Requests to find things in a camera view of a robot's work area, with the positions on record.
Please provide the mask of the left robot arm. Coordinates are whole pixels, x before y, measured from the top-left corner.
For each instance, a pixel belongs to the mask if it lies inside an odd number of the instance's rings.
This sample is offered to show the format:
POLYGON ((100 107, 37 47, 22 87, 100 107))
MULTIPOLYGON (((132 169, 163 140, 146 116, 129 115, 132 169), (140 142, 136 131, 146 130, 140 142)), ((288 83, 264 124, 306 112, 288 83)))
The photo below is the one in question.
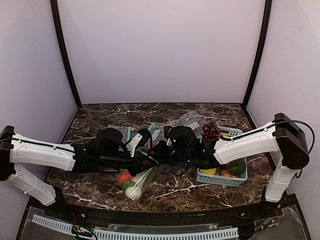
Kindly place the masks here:
POLYGON ((63 200, 61 190, 40 180, 24 164, 81 174, 113 168, 128 170, 132 176, 157 165, 150 151, 138 151, 152 141, 148 129, 143 128, 126 143, 122 139, 118 129, 106 128, 86 144, 57 144, 24 137, 7 125, 0 133, 0 180, 50 206, 63 200))

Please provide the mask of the black right frame post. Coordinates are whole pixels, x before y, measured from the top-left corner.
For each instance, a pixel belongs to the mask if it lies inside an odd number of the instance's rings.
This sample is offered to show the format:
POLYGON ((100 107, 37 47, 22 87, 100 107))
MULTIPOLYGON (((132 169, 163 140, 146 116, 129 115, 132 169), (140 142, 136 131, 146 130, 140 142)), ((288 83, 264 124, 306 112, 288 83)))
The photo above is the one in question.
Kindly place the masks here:
POLYGON ((248 104, 254 89, 254 85, 256 82, 256 78, 258 75, 258 71, 259 71, 259 67, 260 67, 260 63, 261 63, 262 55, 264 51, 264 46, 267 38, 268 28, 269 28, 270 16, 272 11, 272 3, 273 3, 272 0, 264 1, 263 16, 262 16, 261 28, 260 28, 257 48, 255 52, 255 57, 252 64, 252 69, 249 76, 247 88, 241 104, 243 109, 247 109, 248 107, 248 104))

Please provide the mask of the yellow lemon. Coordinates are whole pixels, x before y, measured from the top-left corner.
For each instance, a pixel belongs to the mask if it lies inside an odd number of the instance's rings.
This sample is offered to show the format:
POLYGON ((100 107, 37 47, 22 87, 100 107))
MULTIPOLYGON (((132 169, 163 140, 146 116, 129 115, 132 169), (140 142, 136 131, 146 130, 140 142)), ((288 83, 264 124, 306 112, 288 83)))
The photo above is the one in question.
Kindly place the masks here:
POLYGON ((210 169, 199 169, 199 172, 202 174, 207 174, 207 175, 215 175, 217 169, 216 168, 210 168, 210 169))

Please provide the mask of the black frame post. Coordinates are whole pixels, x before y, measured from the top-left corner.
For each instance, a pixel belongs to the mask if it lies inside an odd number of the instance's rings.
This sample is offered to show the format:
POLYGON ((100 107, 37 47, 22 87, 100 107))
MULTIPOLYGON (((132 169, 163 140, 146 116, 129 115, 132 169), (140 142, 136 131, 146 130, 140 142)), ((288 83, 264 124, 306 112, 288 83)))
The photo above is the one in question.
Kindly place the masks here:
POLYGON ((255 52, 255 57, 252 64, 252 69, 249 76, 247 88, 241 104, 243 109, 247 109, 248 107, 248 104, 254 89, 254 85, 256 82, 256 78, 258 75, 258 71, 259 71, 259 67, 260 67, 260 63, 261 63, 262 55, 264 51, 264 46, 267 38, 268 28, 269 28, 270 16, 272 11, 272 3, 273 3, 272 0, 264 1, 263 16, 262 16, 261 28, 260 28, 257 48, 255 52))
POLYGON ((71 64, 70 64, 70 60, 67 52, 58 1, 51 0, 50 6, 51 6, 51 13, 52 13, 55 34, 58 42, 58 47, 59 47, 64 71, 67 77, 67 81, 68 81, 74 102, 76 104, 76 107, 77 109, 80 109, 82 107, 82 102, 76 86, 75 78, 72 72, 72 68, 71 68, 71 64))

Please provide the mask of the clear zip bag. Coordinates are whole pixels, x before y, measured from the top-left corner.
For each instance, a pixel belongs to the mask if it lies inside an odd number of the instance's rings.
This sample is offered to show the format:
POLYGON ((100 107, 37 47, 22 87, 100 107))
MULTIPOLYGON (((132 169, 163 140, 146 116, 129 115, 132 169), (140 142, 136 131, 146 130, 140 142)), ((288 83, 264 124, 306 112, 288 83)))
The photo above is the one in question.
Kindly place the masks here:
POLYGON ((208 122, 197 112, 191 110, 185 113, 182 117, 175 120, 173 125, 190 127, 193 131, 201 131, 202 126, 206 125, 208 122))
POLYGON ((164 140, 164 123, 153 122, 148 130, 151 133, 152 142, 154 145, 157 145, 161 140, 164 140))
POLYGON ((128 141, 132 138, 131 137, 132 127, 131 126, 117 126, 116 129, 122 133, 122 140, 121 141, 127 147, 128 141))
POLYGON ((128 170, 122 170, 117 178, 125 196, 132 201, 139 200, 152 182, 155 171, 156 168, 152 167, 138 173, 136 176, 132 176, 128 170))

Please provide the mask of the purple grape bunch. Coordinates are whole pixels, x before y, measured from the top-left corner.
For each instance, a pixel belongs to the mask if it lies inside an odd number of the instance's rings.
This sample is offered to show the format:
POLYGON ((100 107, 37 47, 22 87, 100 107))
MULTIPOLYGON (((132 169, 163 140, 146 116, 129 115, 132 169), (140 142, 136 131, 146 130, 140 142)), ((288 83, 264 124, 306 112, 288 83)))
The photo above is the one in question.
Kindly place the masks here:
POLYGON ((202 142, 218 140, 221 130, 213 123, 204 124, 201 127, 202 142))

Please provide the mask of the light blue plastic basket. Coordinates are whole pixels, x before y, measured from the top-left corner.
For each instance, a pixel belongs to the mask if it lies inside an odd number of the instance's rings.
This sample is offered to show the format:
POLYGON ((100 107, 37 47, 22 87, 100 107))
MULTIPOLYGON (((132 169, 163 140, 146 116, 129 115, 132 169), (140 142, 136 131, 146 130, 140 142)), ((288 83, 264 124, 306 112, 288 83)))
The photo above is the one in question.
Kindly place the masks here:
POLYGON ((239 187, 248 179, 247 159, 243 158, 246 163, 246 170, 241 175, 233 175, 229 168, 232 162, 222 167, 216 168, 215 175, 203 174, 197 169, 196 181, 204 184, 221 185, 229 187, 239 187))

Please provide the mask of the green avocado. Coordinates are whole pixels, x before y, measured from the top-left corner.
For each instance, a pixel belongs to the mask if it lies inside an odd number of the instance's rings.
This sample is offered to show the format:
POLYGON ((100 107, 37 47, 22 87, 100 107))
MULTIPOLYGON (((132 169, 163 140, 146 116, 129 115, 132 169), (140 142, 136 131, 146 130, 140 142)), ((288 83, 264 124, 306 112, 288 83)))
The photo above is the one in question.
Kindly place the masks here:
POLYGON ((240 176, 243 172, 246 171, 246 161, 242 159, 234 160, 229 167, 229 171, 235 175, 240 176))

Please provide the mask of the black left frame post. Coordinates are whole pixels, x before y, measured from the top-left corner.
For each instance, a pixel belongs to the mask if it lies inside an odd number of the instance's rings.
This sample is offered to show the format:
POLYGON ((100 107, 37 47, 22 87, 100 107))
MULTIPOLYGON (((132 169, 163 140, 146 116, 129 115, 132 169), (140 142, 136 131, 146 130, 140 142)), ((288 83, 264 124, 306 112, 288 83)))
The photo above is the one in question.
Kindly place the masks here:
POLYGON ((58 1, 51 0, 50 6, 51 6, 51 13, 52 13, 55 34, 58 42, 58 47, 59 47, 64 71, 67 77, 67 81, 68 81, 74 102, 76 104, 76 107, 77 109, 80 109, 82 107, 82 102, 76 86, 75 78, 72 72, 72 68, 71 68, 71 64, 70 64, 70 60, 67 52, 58 1))

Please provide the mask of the green white bok choy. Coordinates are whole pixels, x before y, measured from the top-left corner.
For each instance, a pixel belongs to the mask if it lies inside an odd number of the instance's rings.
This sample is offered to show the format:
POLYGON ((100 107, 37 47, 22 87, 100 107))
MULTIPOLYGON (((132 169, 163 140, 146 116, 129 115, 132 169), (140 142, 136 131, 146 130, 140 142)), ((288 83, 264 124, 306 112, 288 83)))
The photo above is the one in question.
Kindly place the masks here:
POLYGON ((136 201, 139 200, 144 193, 146 182, 147 178, 145 176, 137 175, 132 180, 121 183, 121 187, 124 189, 127 198, 136 201))

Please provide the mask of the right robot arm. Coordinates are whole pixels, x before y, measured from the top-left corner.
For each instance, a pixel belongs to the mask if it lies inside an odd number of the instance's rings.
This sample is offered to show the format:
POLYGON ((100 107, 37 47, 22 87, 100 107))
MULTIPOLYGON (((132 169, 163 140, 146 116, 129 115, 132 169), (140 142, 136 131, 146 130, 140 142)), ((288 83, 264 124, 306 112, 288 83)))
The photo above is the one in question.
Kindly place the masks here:
POLYGON ((308 145, 305 132, 309 125, 277 113, 274 120, 251 131, 201 142, 190 127, 179 125, 164 128, 165 139, 152 150, 151 156, 168 165, 189 163, 208 170, 232 161, 268 152, 280 152, 281 159, 265 188, 267 202, 277 203, 298 171, 310 162, 313 145, 308 145))

